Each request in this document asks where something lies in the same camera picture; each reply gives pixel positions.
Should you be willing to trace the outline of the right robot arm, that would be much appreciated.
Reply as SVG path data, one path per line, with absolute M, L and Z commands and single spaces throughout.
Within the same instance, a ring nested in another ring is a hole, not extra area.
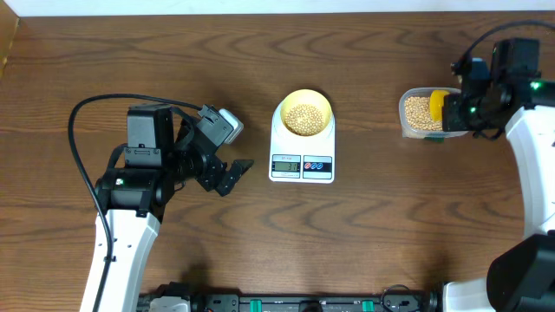
M 452 66 L 459 94 L 445 97 L 446 132 L 505 136 L 513 150 L 525 208 L 522 241 L 490 265 L 486 277 L 443 287 L 444 311 L 554 309 L 554 84 L 538 69 L 539 41 L 496 42 L 490 63 L 465 53 Z

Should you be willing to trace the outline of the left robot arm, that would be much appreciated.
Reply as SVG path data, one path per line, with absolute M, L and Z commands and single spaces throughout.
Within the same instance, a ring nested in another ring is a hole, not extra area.
M 192 117 L 168 104 L 133 106 L 127 143 L 116 147 L 93 188 L 100 210 L 83 311 L 134 311 L 148 255 L 167 203 L 190 180 L 220 196 L 231 192 L 253 165 L 216 154 L 243 123 L 226 109 L 203 106 Z

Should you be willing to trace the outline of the yellow measuring scoop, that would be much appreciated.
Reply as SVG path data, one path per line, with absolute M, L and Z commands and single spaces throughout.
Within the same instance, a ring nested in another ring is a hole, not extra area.
M 442 121 L 444 99 L 450 95 L 446 90 L 436 89 L 429 97 L 429 115 L 432 121 Z

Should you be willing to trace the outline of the white digital kitchen scale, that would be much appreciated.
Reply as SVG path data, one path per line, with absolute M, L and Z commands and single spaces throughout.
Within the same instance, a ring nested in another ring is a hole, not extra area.
M 279 118 L 277 106 L 271 121 L 268 177 L 273 182 L 330 184 L 336 170 L 336 129 L 331 123 L 314 136 L 290 132 Z

